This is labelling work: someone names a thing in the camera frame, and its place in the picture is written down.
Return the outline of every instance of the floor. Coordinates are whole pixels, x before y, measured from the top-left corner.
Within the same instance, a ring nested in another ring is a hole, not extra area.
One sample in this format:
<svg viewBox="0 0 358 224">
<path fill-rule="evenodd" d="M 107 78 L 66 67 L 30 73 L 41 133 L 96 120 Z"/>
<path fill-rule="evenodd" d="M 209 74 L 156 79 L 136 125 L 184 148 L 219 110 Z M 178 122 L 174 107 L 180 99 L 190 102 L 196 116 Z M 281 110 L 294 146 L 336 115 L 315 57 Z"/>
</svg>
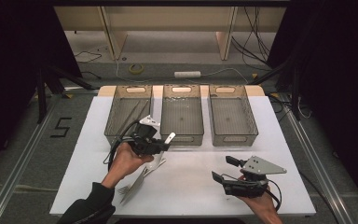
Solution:
<svg viewBox="0 0 358 224">
<path fill-rule="evenodd" d="M 245 58 L 244 62 L 242 54 L 233 46 L 230 48 L 228 60 L 222 61 L 212 33 L 131 32 L 117 61 L 110 58 L 103 33 L 66 32 L 66 34 L 74 54 L 77 55 L 76 59 L 84 79 L 93 85 L 109 85 L 120 81 L 132 83 L 150 78 L 154 78 L 153 82 L 158 83 L 163 78 L 173 77 L 173 72 L 181 71 L 180 69 L 201 71 L 202 74 L 218 73 L 213 79 L 203 79 L 203 82 L 224 82 L 225 80 L 219 78 L 225 76 L 232 76 L 233 80 L 249 81 L 254 76 L 262 76 L 266 73 L 257 68 L 268 69 L 257 60 Z M 241 43 L 245 42 L 248 35 L 249 33 L 234 34 Z M 262 39 L 267 48 L 270 48 L 274 34 L 262 34 Z M 254 37 L 250 39 L 247 49 L 262 57 Z M 126 75 L 128 66 L 133 63 L 144 64 L 149 70 L 145 70 L 139 77 Z M 276 78 L 272 78 L 261 86 L 265 92 L 273 92 L 275 81 Z M 8 194 L 7 200 L 1 203 L 0 223 L 55 223 L 58 220 L 48 213 L 49 208 L 61 184 L 92 97 L 98 93 L 83 91 L 67 80 L 63 80 L 62 83 L 67 89 L 64 97 L 48 94 L 51 116 L 48 117 L 46 125 L 41 127 L 36 124 L 38 105 L 37 99 L 34 98 L 24 111 L 16 132 L 8 139 L 7 149 L 0 154 L 0 196 L 3 193 L 2 188 L 10 182 L 8 180 L 12 177 L 12 172 L 19 167 L 18 161 L 23 158 L 26 160 L 23 169 L 18 172 L 18 181 Z M 288 96 L 281 92 L 280 97 L 282 100 L 287 100 Z M 310 114 L 306 102 L 303 102 L 301 108 L 304 115 L 302 120 L 297 122 L 282 104 L 273 101 L 271 104 L 276 111 L 277 120 L 281 124 L 297 168 L 304 174 L 304 184 L 317 211 L 312 217 L 282 217 L 283 222 L 335 223 L 333 214 L 339 216 L 337 211 L 342 210 L 330 211 L 318 193 L 320 190 L 327 198 L 331 196 L 324 191 L 324 181 L 327 178 L 332 182 L 330 186 L 333 186 L 337 193 L 337 198 L 333 195 L 333 199 L 339 199 L 347 213 L 343 215 L 344 217 L 338 218 L 344 220 L 340 223 L 358 223 L 358 189 L 339 158 L 335 157 L 334 149 L 331 148 L 319 125 L 317 115 Z M 61 121 L 61 126 L 70 127 L 70 130 L 65 138 L 51 137 L 63 134 L 62 130 L 55 129 L 57 121 L 61 118 L 70 118 Z M 297 132 L 298 127 L 301 127 L 303 132 Z M 310 141 L 308 143 L 301 141 L 299 139 L 301 134 L 305 134 Z M 35 139 L 37 144 L 30 146 L 30 139 Z M 27 157 L 24 156 L 24 152 L 29 152 Z M 322 167 L 315 168 L 313 153 Z M 322 175 L 323 179 L 318 175 L 317 169 L 321 169 L 325 174 Z M 239 217 L 239 220 L 246 223 L 260 223 L 256 217 Z"/>
</svg>

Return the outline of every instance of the black cable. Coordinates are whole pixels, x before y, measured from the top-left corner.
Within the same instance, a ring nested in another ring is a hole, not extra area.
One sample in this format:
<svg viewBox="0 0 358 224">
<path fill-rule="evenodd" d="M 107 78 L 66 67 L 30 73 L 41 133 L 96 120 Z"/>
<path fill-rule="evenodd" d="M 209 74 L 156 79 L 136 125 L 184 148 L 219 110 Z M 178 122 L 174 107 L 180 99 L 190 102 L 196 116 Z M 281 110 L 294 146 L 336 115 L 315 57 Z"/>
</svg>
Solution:
<svg viewBox="0 0 358 224">
<path fill-rule="evenodd" d="M 267 50 L 269 51 L 269 49 L 264 44 L 263 40 L 261 39 L 261 37 L 259 36 L 259 33 L 258 33 L 258 23 L 259 23 L 258 14 L 260 12 L 260 8 L 255 7 L 255 22 L 254 22 L 254 24 L 252 24 L 251 18 L 249 17 L 249 14 L 248 14 L 248 11 L 246 10 L 246 7 L 244 7 L 244 10 L 245 10 L 246 17 L 248 18 L 249 24 L 251 25 L 251 28 L 252 28 L 251 33 L 255 34 L 260 53 L 261 53 L 263 59 L 266 61 L 267 59 L 264 56 L 264 54 L 266 54 L 268 56 Z"/>
<path fill-rule="evenodd" d="M 250 33 L 248 34 L 248 38 L 246 38 L 246 41 L 245 41 L 245 43 L 243 44 L 243 47 L 244 47 L 244 48 L 246 48 L 246 45 L 248 44 L 249 40 L 251 39 L 251 36 L 252 36 L 252 32 L 250 32 Z"/>
<path fill-rule="evenodd" d="M 266 193 L 269 194 L 269 196 L 271 196 L 275 202 L 277 203 L 277 205 L 275 206 L 275 210 L 278 212 L 279 208 L 281 207 L 281 202 L 278 200 L 278 198 L 268 189 L 266 189 Z"/>
<path fill-rule="evenodd" d="M 103 79 L 102 77 L 96 75 L 95 73 L 89 72 L 89 71 L 81 72 L 81 73 L 82 73 L 82 74 L 83 74 L 83 73 L 92 74 L 93 76 L 97 77 L 98 79 Z"/>
<path fill-rule="evenodd" d="M 248 54 L 252 55 L 252 57 L 249 56 L 249 55 L 246 55 L 246 54 L 245 54 L 245 56 L 248 56 L 248 57 L 250 57 L 250 58 L 256 59 L 256 60 L 260 61 L 260 62 L 263 63 L 263 64 L 267 64 L 266 61 L 263 61 L 262 59 L 260 59 L 259 57 L 257 57 L 255 54 L 253 54 L 250 50 L 244 48 L 234 37 L 232 37 L 232 40 L 234 40 L 234 42 L 235 42 L 243 51 L 246 51 Z"/>
<path fill-rule="evenodd" d="M 281 189 L 279 188 L 279 186 L 277 185 L 277 183 L 275 183 L 274 181 L 272 181 L 272 180 L 268 180 L 268 181 L 270 181 L 270 182 L 272 182 L 276 187 L 277 187 L 277 189 L 278 189 L 278 191 L 279 191 L 279 201 L 281 202 L 281 204 L 282 204 L 282 192 L 281 192 Z"/>
<path fill-rule="evenodd" d="M 113 146 L 110 148 L 109 154 L 107 155 L 106 159 L 109 158 L 109 161 L 106 162 L 106 159 L 103 161 L 103 164 L 108 164 L 108 170 L 110 169 L 110 166 L 112 165 L 112 161 L 113 161 L 113 157 L 116 154 L 117 148 L 118 146 L 123 142 L 123 138 L 124 135 L 126 134 L 126 132 L 132 127 L 132 125 L 138 123 L 139 120 L 136 119 L 133 122 L 131 122 L 127 128 L 123 131 L 123 133 L 120 135 L 120 137 L 118 138 L 118 140 L 113 144 Z"/>
<path fill-rule="evenodd" d="M 324 203 L 327 205 L 328 209 L 330 210 L 331 214 L 334 217 L 334 220 L 336 221 L 337 224 L 339 224 L 338 218 L 336 216 L 336 214 L 333 211 L 332 206 L 330 205 L 330 203 L 327 201 L 327 199 L 322 195 L 322 193 L 318 190 L 318 188 L 316 188 L 316 186 L 307 178 L 306 175 L 304 175 L 301 171 L 298 170 L 298 172 L 300 173 L 301 176 L 303 176 L 309 183 L 311 186 L 313 186 L 313 188 L 316 190 L 316 192 L 318 192 L 319 196 L 321 196 L 322 200 L 324 201 Z"/>
<path fill-rule="evenodd" d="M 267 97 L 268 97 L 269 99 L 272 99 L 272 101 L 274 101 L 274 102 L 271 102 L 271 101 L 269 100 L 272 104 L 273 104 L 273 103 L 278 103 L 278 104 L 281 106 L 281 109 L 280 109 L 280 110 L 278 110 L 278 111 L 275 111 L 275 110 L 274 110 L 275 114 L 281 113 L 281 112 L 283 111 L 283 104 L 282 104 L 282 102 L 281 102 L 280 100 L 278 100 L 276 97 L 274 97 L 274 96 L 272 96 L 272 95 L 270 95 L 270 94 L 266 94 L 266 95 L 267 95 Z"/>
<path fill-rule="evenodd" d="M 234 48 L 242 54 L 242 60 L 243 60 L 243 62 L 246 64 L 246 66 L 251 67 L 251 68 L 254 68 L 254 69 L 258 69 L 258 70 L 261 70 L 261 71 L 267 71 L 267 72 L 271 71 L 270 69 L 258 68 L 258 67 L 254 67 L 254 66 L 251 66 L 250 64 L 248 64 L 248 63 L 245 61 L 245 59 L 244 59 L 243 56 L 247 56 L 247 57 L 249 57 L 249 58 L 257 59 L 258 61 L 260 61 L 260 62 L 262 62 L 263 64 L 267 65 L 266 62 L 263 62 L 262 60 L 260 60 L 259 58 L 257 58 L 257 56 L 255 56 L 255 55 L 254 55 L 252 52 L 250 52 L 248 49 L 244 49 L 243 46 L 241 46 L 241 44 L 238 43 L 238 41 L 237 41 L 234 37 L 232 37 L 232 39 L 233 39 L 233 41 L 234 41 L 234 42 L 233 42 Z"/>
<path fill-rule="evenodd" d="M 286 117 L 286 115 L 292 110 L 292 104 L 290 102 L 281 101 L 277 97 L 272 96 L 271 93 L 266 93 L 266 95 L 268 96 L 268 98 L 273 99 L 276 103 L 281 104 L 282 108 L 277 112 L 274 111 L 275 113 L 281 113 L 283 109 L 287 107 L 286 113 L 284 113 L 284 115 L 280 119 L 278 119 L 278 122 L 281 122 L 284 119 L 284 117 Z"/>
<path fill-rule="evenodd" d="M 89 63 L 89 62 L 92 62 L 92 61 L 94 61 L 94 60 L 97 60 L 97 59 L 99 59 L 99 58 L 101 58 L 101 57 L 103 56 L 102 54 L 99 54 L 99 53 L 91 53 L 91 52 L 88 52 L 88 51 L 81 51 L 81 52 L 79 52 L 78 54 L 75 54 L 74 56 L 77 57 L 77 56 L 79 56 L 79 55 L 82 54 L 82 53 L 88 53 L 88 54 L 92 54 L 92 55 L 97 55 L 98 57 L 93 58 L 93 59 L 91 59 L 91 60 L 89 60 L 89 61 L 86 61 L 86 62 L 78 62 L 78 63 Z"/>
</svg>

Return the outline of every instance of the metal rail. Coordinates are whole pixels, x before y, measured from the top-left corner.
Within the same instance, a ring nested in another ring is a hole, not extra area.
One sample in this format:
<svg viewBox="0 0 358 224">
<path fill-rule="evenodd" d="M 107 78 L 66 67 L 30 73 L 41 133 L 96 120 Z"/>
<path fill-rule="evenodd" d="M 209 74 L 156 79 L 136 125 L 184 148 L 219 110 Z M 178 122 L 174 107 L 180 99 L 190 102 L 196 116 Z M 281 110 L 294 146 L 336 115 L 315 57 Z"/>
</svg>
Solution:
<svg viewBox="0 0 358 224">
<path fill-rule="evenodd" d="M 289 101 L 287 96 L 282 96 L 282 99 L 284 101 Z M 324 191 L 328 202 L 330 202 L 330 205 L 337 217 L 338 222 L 343 224 L 354 223 L 348 211 L 348 208 L 342 201 L 336 187 L 334 186 L 333 181 L 324 169 L 324 165 L 322 164 L 321 160 L 318 157 L 318 154 L 316 153 L 312 143 L 310 142 L 310 139 L 308 138 L 307 133 L 305 132 L 301 124 L 301 121 L 297 121 L 292 112 L 289 112 L 287 116 L 290 120 L 290 123 L 292 124 L 293 129 L 296 132 L 298 140 L 300 141 L 305 154 L 310 161 L 310 166 L 315 172 L 316 177 L 321 184 L 322 190 Z"/>
<path fill-rule="evenodd" d="M 14 189 L 16 188 L 17 184 L 20 181 L 20 178 L 27 167 L 28 161 L 32 158 L 34 150 L 36 149 L 39 140 L 45 131 L 47 124 L 51 118 L 52 111 L 55 108 L 55 105 L 59 102 L 61 96 L 54 95 L 51 98 L 51 102 L 48 106 L 48 112 L 45 118 L 42 120 L 40 124 L 37 124 L 34 132 L 28 141 L 25 149 L 22 151 L 19 160 L 17 161 L 16 165 L 13 168 L 10 176 L 7 178 L 6 183 L 0 190 L 0 217 L 3 215 L 3 212 L 8 204 L 8 201 L 13 194 Z"/>
</svg>

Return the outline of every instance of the gray floor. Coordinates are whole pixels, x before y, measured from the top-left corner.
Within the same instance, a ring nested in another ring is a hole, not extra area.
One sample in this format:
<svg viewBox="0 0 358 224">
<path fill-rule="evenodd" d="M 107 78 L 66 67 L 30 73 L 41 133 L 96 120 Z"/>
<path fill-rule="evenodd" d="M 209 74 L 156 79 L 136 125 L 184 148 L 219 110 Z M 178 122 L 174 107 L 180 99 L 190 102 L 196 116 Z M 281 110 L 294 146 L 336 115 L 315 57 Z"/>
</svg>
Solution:
<svg viewBox="0 0 358 224">
<path fill-rule="evenodd" d="M 265 73 L 265 71 L 245 66 L 241 54 L 234 48 L 231 48 L 228 60 L 221 61 L 214 35 L 210 33 L 130 33 L 123 53 L 117 62 L 109 57 L 102 33 L 78 32 L 75 35 L 73 32 L 68 32 L 67 34 L 74 53 L 88 51 L 98 52 L 103 55 L 92 63 L 79 63 L 81 71 L 89 71 L 102 77 L 98 79 L 91 74 L 84 74 L 84 79 L 95 86 L 133 84 L 134 81 L 139 83 L 139 81 L 145 80 L 148 80 L 148 84 L 161 84 L 168 81 L 178 83 L 244 83 L 244 78 L 252 80 L 252 74 L 257 73 L 262 76 Z M 236 38 L 242 42 L 244 42 L 247 35 L 242 33 L 235 34 Z M 274 34 L 263 34 L 263 37 L 265 37 L 266 44 L 270 46 Z M 258 51 L 254 40 L 251 41 L 249 49 L 252 52 Z M 76 58 L 80 62 L 93 59 L 92 55 L 87 56 L 87 58 L 83 56 Z M 255 60 L 247 60 L 246 62 L 254 66 L 260 66 Z M 128 67 L 132 63 L 144 64 L 145 72 L 138 77 L 129 74 Z M 201 71 L 202 74 L 211 74 L 227 68 L 230 70 L 197 80 L 169 79 L 173 78 L 174 71 L 180 71 L 180 69 L 184 69 L 184 71 L 197 70 Z M 232 69 L 236 69 L 244 78 Z M 275 81 L 276 77 L 263 83 L 264 91 L 274 91 Z M 63 80 L 62 83 L 68 88 L 76 87 L 76 85 L 67 80 Z M 0 217 L 0 223 L 55 223 L 58 220 L 57 217 L 53 217 L 48 213 L 49 208 L 54 202 L 58 187 L 72 156 L 76 140 L 90 108 L 92 97 L 97 92 L 85 92 L 75 89 L 67 93 L 67 97 L 62 97 L 58 100 L 46 130 L 43 132 L 31 159 L 21 175 L 19 185 Z M 53 104 L 50 98 L 48 98 L 48 103 Z M 272 105 L 276 111 L 280 110 L 280 105 Z M 285 111 L 282 111 L 276 115 L 297 168 L 318 189 L 321 189 L 318 178 L 313 172 L 310 161 L 289 121 L 290 118 L 285 113 Z M 37 116 L 37 100 L 33 99 L 24 111 L 16 132 L 8 139 L 7 149 L 0 153 L 0 188 L 5 184 L 21 153 L 26 148 L 28 140 L 36 128 Z M 62 126 L 70 127 L 70 129 L 64 138 L 51 138 L 53 134 L 63 133 L 63 130 L 55 130 L 55 125 L 59 118 L 71 118 L 62 121 Z M 345 203 L 353 223 L 358 223 L 358 188 L 351 181 L 339 159 L 333 155 L 334 150 L 318 123 L 317 115 L 312 114 L 309 119 L 303 118 L 300 122 L 304 126 L 326 172 L 333 180 L 334 186 Z M 335 223 L 332 213 L 320 195 L 307 180 L 303 180 L 317 213 L 312 217 L 282 217 L 283 222 Z M 241 217 L 241 220 L 246 223 L 260 223 L 256 217 Z"/>
</svg>

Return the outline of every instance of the gray plastic basket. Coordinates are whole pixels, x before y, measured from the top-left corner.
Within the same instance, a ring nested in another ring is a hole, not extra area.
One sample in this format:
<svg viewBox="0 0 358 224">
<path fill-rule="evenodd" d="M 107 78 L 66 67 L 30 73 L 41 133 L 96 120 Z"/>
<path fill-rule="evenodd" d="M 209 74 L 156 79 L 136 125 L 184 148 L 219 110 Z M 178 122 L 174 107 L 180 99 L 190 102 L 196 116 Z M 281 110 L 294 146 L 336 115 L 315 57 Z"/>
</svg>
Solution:
<svg viewBox="0 0 358 224">
<path fill-rule="evenodd" d="M 176 136 L 173 146 L 200 146 L 204 135 L 199 85 L 164 85 L 161 137 Z"/>
<path fill-rule="evenodd" d="M 152 86 L 117 86 L 104 134 L 109 143 L 121 136 L 135 120 L 151 114 Z M 129 136 L 135 125 L 124 136 Z"/>
<path fill-rule="evenodd" d="M 244 86 L 211 85 L 208 102 L 215 147 L 253 144 L 258 130 Z"/>
</svg>

